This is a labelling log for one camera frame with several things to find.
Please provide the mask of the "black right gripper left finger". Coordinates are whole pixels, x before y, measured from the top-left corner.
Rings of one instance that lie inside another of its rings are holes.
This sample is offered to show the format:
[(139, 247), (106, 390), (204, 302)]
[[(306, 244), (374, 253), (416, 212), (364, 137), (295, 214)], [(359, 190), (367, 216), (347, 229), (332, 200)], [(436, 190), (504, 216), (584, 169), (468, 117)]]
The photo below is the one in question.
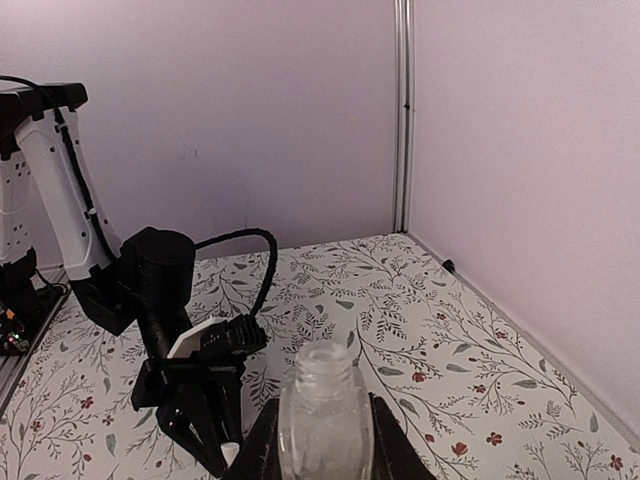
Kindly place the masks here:
[(228, 480), (281, 480), (278, 449), (279, 400), (267, 401), (229, 467)]

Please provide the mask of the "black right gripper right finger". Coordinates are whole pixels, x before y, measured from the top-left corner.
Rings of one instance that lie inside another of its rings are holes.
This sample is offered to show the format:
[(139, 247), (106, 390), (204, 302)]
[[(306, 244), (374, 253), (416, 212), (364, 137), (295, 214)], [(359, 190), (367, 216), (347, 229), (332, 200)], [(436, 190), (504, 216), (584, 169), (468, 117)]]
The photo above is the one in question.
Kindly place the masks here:
[(435, 480), (385, 400), (369, 394), (373, 420), (373, 480)]

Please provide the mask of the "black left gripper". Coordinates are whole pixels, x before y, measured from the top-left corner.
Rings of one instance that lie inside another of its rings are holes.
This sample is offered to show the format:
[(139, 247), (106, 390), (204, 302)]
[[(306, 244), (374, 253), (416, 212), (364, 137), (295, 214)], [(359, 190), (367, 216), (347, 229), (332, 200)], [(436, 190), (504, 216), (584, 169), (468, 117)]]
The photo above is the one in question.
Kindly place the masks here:
[(213, 360), (202, 360), (198, 354), (148, 358), (135, 381), (132, 406), (136, 411), (158, 407), (161, 430), (210, 474), (221, 478), (227, 464), (208, 401), (218, 410), (225, 440), (242, 444), (241, 377), (247, 359), (246, 353), (238, 352)]

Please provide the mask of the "clear nail polish bottle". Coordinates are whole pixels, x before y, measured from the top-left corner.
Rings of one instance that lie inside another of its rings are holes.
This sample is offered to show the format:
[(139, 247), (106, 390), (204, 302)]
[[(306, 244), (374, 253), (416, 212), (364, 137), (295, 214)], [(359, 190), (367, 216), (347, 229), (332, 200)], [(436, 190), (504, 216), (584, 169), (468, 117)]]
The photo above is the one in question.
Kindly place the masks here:
[(344, 345), (319, 340), (298, 351), (279, 397), (277, 442), (283, 479), (371, 477), (371, 402)]

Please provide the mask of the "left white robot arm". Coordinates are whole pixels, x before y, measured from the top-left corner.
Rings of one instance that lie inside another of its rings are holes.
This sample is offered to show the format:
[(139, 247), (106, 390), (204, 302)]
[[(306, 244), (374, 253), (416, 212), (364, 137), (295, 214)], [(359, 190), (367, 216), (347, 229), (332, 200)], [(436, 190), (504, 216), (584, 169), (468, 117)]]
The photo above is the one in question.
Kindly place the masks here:
[(147, 227), (120, 241), (92, 198), (83, 170), (79, 83), (18, 80), (1, 94), (1, 154), (21, 154), (38, 186), (71, 289), (100, 328), (136, 325), (147, 353), (131, 402), (152, 408), (161, 430), (211, 474), (224, 475), (225, 447), (240, 443), (241, 375), (265, 344), (253, 314), (194, 327), (190, 298), (197, 244)]

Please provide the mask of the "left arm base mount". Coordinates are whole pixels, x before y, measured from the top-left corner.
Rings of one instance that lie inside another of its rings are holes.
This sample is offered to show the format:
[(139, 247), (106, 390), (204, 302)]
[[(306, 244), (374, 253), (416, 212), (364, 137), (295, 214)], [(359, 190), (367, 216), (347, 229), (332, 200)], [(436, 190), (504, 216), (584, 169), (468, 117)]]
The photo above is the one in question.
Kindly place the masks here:
[(30, 350), (31, 344), (25, 336), (25, 326), (17, 314), (1, 297), (1, 356), (22, 356)]

